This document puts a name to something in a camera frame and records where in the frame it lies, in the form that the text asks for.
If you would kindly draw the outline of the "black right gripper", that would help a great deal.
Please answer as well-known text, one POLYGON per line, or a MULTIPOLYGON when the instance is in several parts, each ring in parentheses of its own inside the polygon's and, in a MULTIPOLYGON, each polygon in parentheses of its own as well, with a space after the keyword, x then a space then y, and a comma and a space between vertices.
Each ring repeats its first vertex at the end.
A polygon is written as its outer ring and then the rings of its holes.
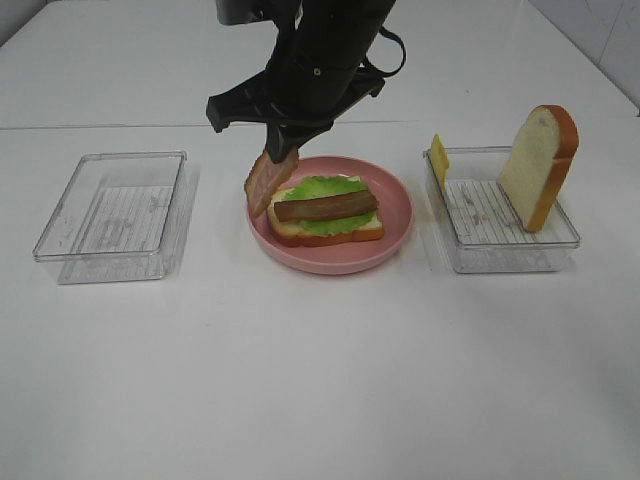
POLYGON ((263 71, 210 96, 206 116, 217 132, 236 121, 267 124, 265 150, 279 164, 321 135, 320 126, 364 96, 377 96, 384 84, 385 73, 359 49, 293 47, 275 52, 263 71))

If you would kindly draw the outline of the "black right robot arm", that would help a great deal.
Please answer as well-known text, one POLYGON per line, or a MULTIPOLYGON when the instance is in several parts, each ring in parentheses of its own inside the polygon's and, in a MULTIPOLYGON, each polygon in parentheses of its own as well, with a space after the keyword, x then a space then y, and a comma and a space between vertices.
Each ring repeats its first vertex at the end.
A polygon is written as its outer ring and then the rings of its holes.
POLYGON ((383 23, 391 1, 219 1, 223 25, 271 21, 278 29, 266 67, 209 98, 206 115, 221 132, 231 123, 262 123, 265 148, 280 163, 330 130, 337 117, 365 96, 377 96, 389 72, 367 52, 376 36, 399 37, 383 23))

